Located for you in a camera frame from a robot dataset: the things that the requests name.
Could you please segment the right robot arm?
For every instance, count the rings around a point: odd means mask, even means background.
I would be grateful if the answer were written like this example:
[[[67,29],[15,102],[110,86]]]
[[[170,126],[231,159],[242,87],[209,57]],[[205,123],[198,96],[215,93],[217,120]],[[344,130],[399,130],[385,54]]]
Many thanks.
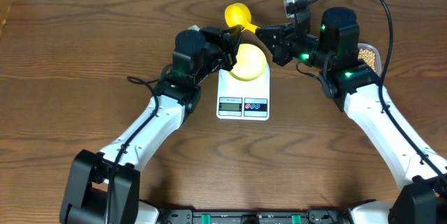
[[[322,16],[321,33],[309,34],[309,12],[288,9],[293,23],[255,29],[256,37],[284,66],[295,59],[315,67],[323,93],[364,131],[390,169],[399,195],[349,207],[351,223],[445,223],[446,159],[433,151],[395,107],[377,74],[362,59],[353,10],[335,7]]]

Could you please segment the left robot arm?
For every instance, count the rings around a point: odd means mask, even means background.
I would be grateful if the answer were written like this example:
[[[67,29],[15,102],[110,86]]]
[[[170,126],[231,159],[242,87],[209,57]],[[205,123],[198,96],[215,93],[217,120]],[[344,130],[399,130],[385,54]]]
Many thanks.
[[[195,110],[200,83],[232,70],[242,39],[241,25],[229,29],[192,26],[175,38],[171,64],[157,80],[128,77],[152,97],[143,113],[112,143],[74,158],[59,220],[61,223],[156,223],[159,210],[140,200],[141,172],[163,141]]]

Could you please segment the yellow measuring scoop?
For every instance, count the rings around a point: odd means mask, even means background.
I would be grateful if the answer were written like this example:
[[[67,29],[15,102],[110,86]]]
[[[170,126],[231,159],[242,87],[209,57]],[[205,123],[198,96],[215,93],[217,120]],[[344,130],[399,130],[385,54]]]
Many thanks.
[[[250,31],[255,33],[259,26],[251,22],[251,12],[243,3],[233,3],[226,7],[224,18],[228,27],[239,27],[242,32]]]

